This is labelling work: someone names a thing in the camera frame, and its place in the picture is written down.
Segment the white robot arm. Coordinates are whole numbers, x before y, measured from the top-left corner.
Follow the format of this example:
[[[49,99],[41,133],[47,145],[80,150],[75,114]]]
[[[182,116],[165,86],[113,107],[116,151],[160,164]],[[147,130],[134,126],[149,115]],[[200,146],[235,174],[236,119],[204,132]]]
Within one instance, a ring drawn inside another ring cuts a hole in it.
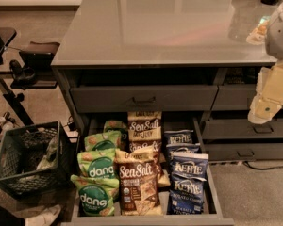
[[[283,106],[283,2],[246,38],[253,45],[265,45],[266,53],[277,59],[271,68],[258,73],[256,95],[250,105],[248,120],[253,124],[270,121]]]

